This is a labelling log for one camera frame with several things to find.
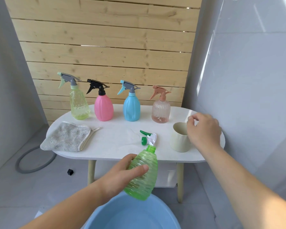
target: white floor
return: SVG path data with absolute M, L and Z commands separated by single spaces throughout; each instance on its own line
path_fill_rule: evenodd
M 46 168 L 31 174 L 15 171 L 15 162 L 28 149 L 39 145 L 45 130 L 33 137 L 0 169 L 0 229 L 16 229 L 28 223 L 38 212 L 69 197 L 87 185 L 88 162 L 57 156 Z M 52 154 L 36 150 L 27 155 L 21 167 L 30 169 L 45 163 Z M 69 176 L 68 169 L 74 174 Z M 155 188 L 175 214 L 182 229 L 216 229 L 214 212 L 193 164 L 184 166 L 184 201 L 177 202 L 176 188 Z

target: left hand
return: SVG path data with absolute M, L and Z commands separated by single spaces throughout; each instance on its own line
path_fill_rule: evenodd
M 94 185 L 98 185 L 102 195 L 102 204 L 108 202 L 112 197 L 119 194 L 128 183 L 136 177 L 145 174 L 149 167 L 148 165 L 140 165 L 136 168 L 127 170 L 131 161 L 136 157 L 136 154 L 128 154 L 115 164 L 108 173 L 95 181 Z

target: white wall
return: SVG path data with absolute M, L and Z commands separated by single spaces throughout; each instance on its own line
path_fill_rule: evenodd
M 183 107 L 216 117 L 226 151 L 286 199 L 286 0 L 203 0 Z M 196 169 L 219 228 L 241 228 L 209 166 Z
M 0 167 L 47 124 L 4 0 L 0 0 Z

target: pink spray bottle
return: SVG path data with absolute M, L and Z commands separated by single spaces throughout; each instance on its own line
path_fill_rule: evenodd
M 94 113 L 96 115 L 96 118 L 100 121 L 111 120 L 113 117 L 113 104 L 110 98 L 106 95 L 106 92 L 104 91 L 104 88 L 110 87 L 93 79 L 88 79 L 87 82 L 90 83 L 90 88 L 87 94 L 91 92 L 92 89 L 99 89 L 99 96 L 96 98 L 96 101 L 94 103 Z

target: wooden table leg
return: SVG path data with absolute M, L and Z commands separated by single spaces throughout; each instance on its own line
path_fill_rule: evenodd
M 184 163 L 177 163 L 177 196 L 179 203 L 183 201 L 183 172 Z
M 94 182 L 96 160 L 88 160 L 88 185 Z

